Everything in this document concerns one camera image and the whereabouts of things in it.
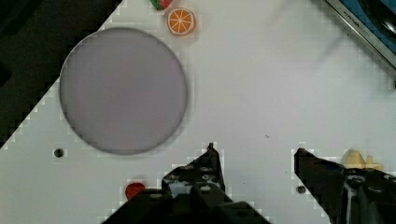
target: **metal bolt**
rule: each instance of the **metal bolt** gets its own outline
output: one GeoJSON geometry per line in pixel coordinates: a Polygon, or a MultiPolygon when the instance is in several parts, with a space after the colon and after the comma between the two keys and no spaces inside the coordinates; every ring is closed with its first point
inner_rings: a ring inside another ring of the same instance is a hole
{"type": "Polygon", "coordinates": [[[53,155],[54,155],[56,158],[61,158],[61,157],[64,155],[64,150],[61,149],[61,148],[58,148],[58,149],[56,149],[56,150],[53,152],[53,155]]]}
{"type": "Polygon", "coordinates": [[[212,188],[210,188],[210,186],[208,185],[204,185],[200,187],[201,191],[210,191],[212,188]]]}
{"type": "Polygon", "coordinates": [[[152,198],[152,199],[159,199],[159,198],[162,197],[162,195],[160,193],[150,194],[149,197],[152,198]]]}
{"type": "Polygon", "coordinates": [[[298,186],[298,187],[296,188],[296,190],[297,190],[297,192],[298,192],[299,194],[304,194],[304,193],[306,192],[306,188],[305,188],[304,186],[298,186]]]}
{"type": "Polygon", "coordinates": [[[368,190],[375,193],[382,193],[383,189],[381,187],[369,187],[368,190]]]}
{"type": "Polygon", "coordinates": [[[209,171],[212,171],[212,168],[210,168],[210,167],[201,167],[201,171],[209,172],[209,171]]]}
{"type": "Polygon", "coordinates": [[[177,180],[177,175],[169,175],[168,178],[171,180],[177,180]]]}
{"type": "Polygon", "coordinates": [[[364,180],[362,180],[360,178],[357,178],[357,177],[352,178],[352,181],[355,182],[355,183],[359,183],[359,184],[364,182],[364,180]]]}
{"type": "Polygon", "coordinates": [[[213,175],[203,175],[202,176],[202,179],[204,179],[204,180],[211,180],[213,178],[215,178],[213,175]]]}
{"type": "Polygon", "coordinates": [[[194,167],[192,165],[182,166],[181,169],[183,170],[192,170],[194,167]]]}

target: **white table surface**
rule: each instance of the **white table surface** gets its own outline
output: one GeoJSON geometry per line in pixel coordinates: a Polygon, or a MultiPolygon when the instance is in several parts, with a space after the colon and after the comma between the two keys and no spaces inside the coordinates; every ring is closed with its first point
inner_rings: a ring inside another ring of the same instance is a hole
{"type": "Polygon", "coordinates": [[[319,5],[175,0],[198,20],[181,38],[165,26],[169,9],[124,1],[102,29],[139,28],[177,53],[191,93],[181,128],[146,154],[103,153],[69,128],[56,82],[0,150],[1,222],[101,223],[126,201],[128,183],[158,188],[167,172],[215,142],[234,201],[251,203],[272,223],[329,223],[310,194],[295,192],[293,150],[306,142],[339,161],[353,147],[395,171],[396,93],[388,67],[319,5]],[[58,147],[65,157],[53,156],[58,147]]]}

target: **blue object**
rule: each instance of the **blue object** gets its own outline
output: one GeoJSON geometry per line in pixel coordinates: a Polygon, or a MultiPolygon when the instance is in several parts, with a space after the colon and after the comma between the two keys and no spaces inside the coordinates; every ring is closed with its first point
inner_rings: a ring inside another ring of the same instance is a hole
{"type": "MultiPolygon", "coordinates": [[[[361,7],[361,4],[358,0],[340,0],[340,2],[349,9],[376,37],[378,37],[381,42],[392,51],[393,54],[396,55],[396,44],[390,41],[386,36],[384,36],[370,21],[367,15],[364,13],[364,10],[361,7]]],[[[393,13],[396,14],[396,1],[389,0],[381,0],[381,2],[390,9],[393,13]]]]}

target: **yellow object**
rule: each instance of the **yellow object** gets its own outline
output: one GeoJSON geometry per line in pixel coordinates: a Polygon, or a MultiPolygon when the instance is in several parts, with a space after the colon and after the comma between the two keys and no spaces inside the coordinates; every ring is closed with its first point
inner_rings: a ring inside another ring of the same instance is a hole
{"type": "Polygon", "coordinates": [[[364,169],[371,168],[382,171],[382,164],[373,163],[373,157],[367,156],[364,161],[363,156],[357,150],[349,150],[343,157],[343,164],[347,169],[364,169]]]}

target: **toy fruit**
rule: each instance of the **toy fruit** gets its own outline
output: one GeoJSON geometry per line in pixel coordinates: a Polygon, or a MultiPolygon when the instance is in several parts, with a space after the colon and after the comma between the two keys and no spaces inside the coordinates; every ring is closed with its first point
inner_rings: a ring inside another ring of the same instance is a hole
{"type": "Polygon", "coordinates": [[[188,35],[195,30],[194,14],[186,8],[177,7],[168,15],[168,28],[174,35],[188,35]]]}
{"type": "Polygon", "coordinates": [[[172,0],[150,0],[157,10],[164,10],[171,5],[172,0]]]}

